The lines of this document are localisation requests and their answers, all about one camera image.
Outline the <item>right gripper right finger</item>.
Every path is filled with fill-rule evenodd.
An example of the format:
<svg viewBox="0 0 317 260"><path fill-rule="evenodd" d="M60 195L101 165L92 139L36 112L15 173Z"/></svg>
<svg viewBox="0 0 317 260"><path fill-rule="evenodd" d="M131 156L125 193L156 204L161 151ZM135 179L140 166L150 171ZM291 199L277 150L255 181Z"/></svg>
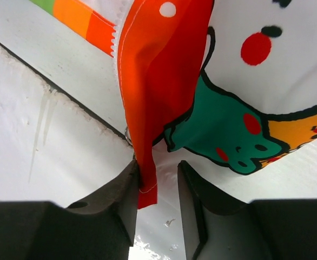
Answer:
<svg viewBox="0 0 317 260"><path fill-rule="evenodd" d="M251 208L178 164L178 190L187 259L251 259Z"/></svg>

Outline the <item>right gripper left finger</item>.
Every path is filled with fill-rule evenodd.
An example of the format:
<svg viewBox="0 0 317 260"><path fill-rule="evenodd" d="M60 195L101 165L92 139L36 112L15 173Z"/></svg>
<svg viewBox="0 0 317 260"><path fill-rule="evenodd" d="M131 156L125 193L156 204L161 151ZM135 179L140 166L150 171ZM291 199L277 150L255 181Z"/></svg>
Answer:
<svg viewBox="0 0 317 260"><path fill-rule="evenodd" d="M96 216L111 215L130 246L134 245L136 230L140 169L133 159L122 172L90 195L70 204L70 212Z"/></svg>

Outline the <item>rainbow children's hooded jacket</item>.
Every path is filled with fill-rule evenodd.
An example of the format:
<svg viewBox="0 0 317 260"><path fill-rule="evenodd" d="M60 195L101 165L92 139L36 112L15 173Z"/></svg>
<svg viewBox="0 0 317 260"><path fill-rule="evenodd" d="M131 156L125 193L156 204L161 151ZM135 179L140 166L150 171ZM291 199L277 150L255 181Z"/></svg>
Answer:
<svg viewBox="0 0 317 260"><path fill-rule="evenodd" d="M157 203L185 160L243 202L317 198L317 1L36 1L114 59Z"/></svg>

